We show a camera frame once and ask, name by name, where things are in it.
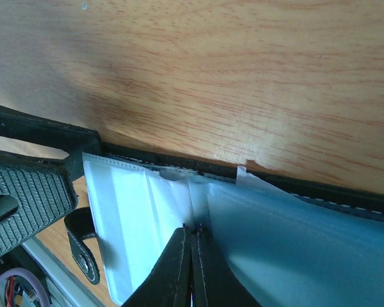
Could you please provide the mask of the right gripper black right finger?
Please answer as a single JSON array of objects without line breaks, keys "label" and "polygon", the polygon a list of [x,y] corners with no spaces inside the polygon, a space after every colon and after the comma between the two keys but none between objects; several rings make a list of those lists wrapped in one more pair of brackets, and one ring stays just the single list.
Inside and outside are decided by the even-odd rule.
[{"label": "right gripper black right finger", "polygon": [[212,235],[205,229],[191,238],[193,306],[259,306],[231,271]]}]

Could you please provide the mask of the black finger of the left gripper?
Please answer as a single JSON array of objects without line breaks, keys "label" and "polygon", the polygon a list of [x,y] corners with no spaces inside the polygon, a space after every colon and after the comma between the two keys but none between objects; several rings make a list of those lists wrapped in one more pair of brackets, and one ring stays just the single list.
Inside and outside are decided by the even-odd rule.
[{"label": "black finger of the left gripper", "polygon": [[65,168],[0,151],[0,257],[76,206]]},{"label": "black finger of the left gripper", "polygon": [[0,136],[63,150],[64,159],[30,157],[32,161],[65,168],[71,179],[83,176],[82,154],[101,154],[97,131],[33,116],[0,105]]}]

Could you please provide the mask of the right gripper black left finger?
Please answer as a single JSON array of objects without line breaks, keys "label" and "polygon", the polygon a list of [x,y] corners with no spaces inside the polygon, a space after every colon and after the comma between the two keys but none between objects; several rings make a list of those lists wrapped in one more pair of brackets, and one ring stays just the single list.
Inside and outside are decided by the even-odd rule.
[{"label": "right gripper black left finger", "polygon": [[177,228],[124,306],[191,306],[191,230]]}]

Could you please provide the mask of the black leather card holder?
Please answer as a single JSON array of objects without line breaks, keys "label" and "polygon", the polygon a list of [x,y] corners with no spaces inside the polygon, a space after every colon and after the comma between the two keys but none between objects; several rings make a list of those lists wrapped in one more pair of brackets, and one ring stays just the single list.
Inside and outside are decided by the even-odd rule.
[{"label": "black leather card holder", "polygon": [[71,156],[89,206],[65,218],[72,254],[111,300],[141,287],[177,228],[206,230],[263,306],[384,306],[384,195],[101,143]]}]

